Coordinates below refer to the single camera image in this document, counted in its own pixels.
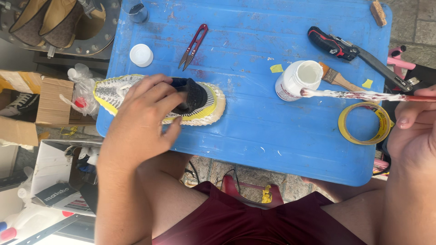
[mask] masking tape roll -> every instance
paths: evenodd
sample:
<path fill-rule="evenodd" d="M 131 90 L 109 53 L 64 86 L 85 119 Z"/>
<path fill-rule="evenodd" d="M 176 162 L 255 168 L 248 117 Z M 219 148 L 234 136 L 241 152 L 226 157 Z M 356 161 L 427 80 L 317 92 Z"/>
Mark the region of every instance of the masking tape roll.
<path fill-rule="evenodd" d="M 377 135 L 370 140 L 366 140 L 366 141 L 358 140 L 354 138 L 347 129 L 347 116 L 350 113 L 350 111 L 352 111 L 356 107 L 363 107 L 373 111 L 377 115 L 378 120 L 380 121 L 380 128 L 378 129 Z M 389 115 L 385 111 L 385 109 L 383 109 L 381 106 L 377 104 L 370 103 L 370 102 L 362 102 L 345 108 L 343 112 L 339 115 L 339 120 L 337 123 L 339 126 L 339 131 L 341 132 L 342 136 L 344 136 L 344 138 L 346 138 L 348 141 L 359 145 L 374 145 L 383 141 L 384 139 L 386 139 L 389 132 L 391 131 L 391 127 L 394 126 L 394 123 L 389 118 Z"/>

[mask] wooden paintbrush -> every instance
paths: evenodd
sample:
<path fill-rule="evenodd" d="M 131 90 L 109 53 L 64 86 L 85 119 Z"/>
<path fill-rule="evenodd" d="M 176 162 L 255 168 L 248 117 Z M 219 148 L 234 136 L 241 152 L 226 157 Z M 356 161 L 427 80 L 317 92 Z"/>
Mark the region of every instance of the wooden paintbrush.
<path fill-rule="evenodd" d="M 359 91 L 366 91 L 365 89 L 358 87 L 352 83 L 350 83 L 349 81 L 345 80 L 345 78 L 342 76 L 341 73 L 339 73 L 336 70 L 333 70 L 332 68 L 330 68 L 328 65 L 324 64 L 323 62 L 318 62 L 322 67 L 323 67 L 323 77 L 322 79 L 332 85 L 339 85 L 341 87 L 343 87 L 344 89 L 348 90 L 348 91 L 352 91 L 352 92 L 359 92 Z M 378 104 L 380 101 L 375 101 L 375 100 L 364 100 L 367 102 L 373 102 Z"/>
<path fill-rule="evenodd" d="M 335 98 L 362 99 L 362 100 L 436 102 L 436 97 L 392 95 L 392 94 L 377 93 L 374 91 L 344 92 L 344 91 L 331 91 L 331 90 L 312 90 L 310 88 L 303 88 L 300 91 L 300 94 L 301 96 L 307 98 L 313 96 L 327 96 L 327 97 L 335 97 Z"/>

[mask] blue table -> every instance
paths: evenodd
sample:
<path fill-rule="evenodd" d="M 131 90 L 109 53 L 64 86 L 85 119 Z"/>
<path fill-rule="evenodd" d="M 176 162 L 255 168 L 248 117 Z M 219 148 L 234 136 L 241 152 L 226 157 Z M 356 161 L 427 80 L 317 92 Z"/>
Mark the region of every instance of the blue table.
<path fill-rule="evenodd" d="M 392 13 L 378 27 L 365 0 L 156 0 L 144 1 L 150 21 L 137 25 L 121 12 L 108 78 L 126 74 L 193 78 L 218 85 L 227 98 L 221 119 L 209 126 L 183 126 L 172 150 L 330 182 L 360 186 L 372 175 L 375 146 L 348 142 L 337 120 L 356 99 L 324 97 L 281 100 L 274 90 L 280 73 L 298 60 L 322 60 L 360 86 L 374 80 L 381 92 L 384 78 L 356 58 L 351 63 L 315 47 L 307 37 L 318 26 L 387 61 Z M 200 24 L 209 26 L 188 69 L 179 61 Z M 147 44 L 153 63 L 140 68 L 129 59 L 136 44 Z M 343 90 L 322 81 L 319 89 Z M 97 130 L 105 136 L 113 117 L 101 108 Z M 368 140 L 378 129 L 373 112 L 352 111 L 349 131 Z"/>

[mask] hand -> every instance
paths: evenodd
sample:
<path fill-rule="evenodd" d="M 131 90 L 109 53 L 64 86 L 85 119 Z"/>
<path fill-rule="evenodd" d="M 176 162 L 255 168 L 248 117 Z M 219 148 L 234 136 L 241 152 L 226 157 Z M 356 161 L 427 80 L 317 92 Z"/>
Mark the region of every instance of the hand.
<path fill-rule="evenodd" d="M 436 85 L 415 91 L 436 96 Z M 407 167 L 436 167 L 436 103 L 401 102 L 396 110 L 388 151 L 392 161 Z"/>
<path fill-rule="evenodd" d="M 164 153 L 180 133 L 181 117 L 162 133 L 162 120 L 184 101 L 163 74 L 143 78 L 132 86 L 109 127 L 100 151 L 100 169 L 135 170 L 143 161 Z"/>

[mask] black sneaker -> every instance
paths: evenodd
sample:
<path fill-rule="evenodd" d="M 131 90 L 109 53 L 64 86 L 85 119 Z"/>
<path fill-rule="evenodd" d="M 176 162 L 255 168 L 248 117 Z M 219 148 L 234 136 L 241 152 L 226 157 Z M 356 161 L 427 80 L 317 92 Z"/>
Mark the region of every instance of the black sneaker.
<path fill-rule="evenodd" d="M 17 99 L 0 111 L 0 116 L 21 115 L 24 112 L 38 108 L 39 94 L 21 92 Z"/>

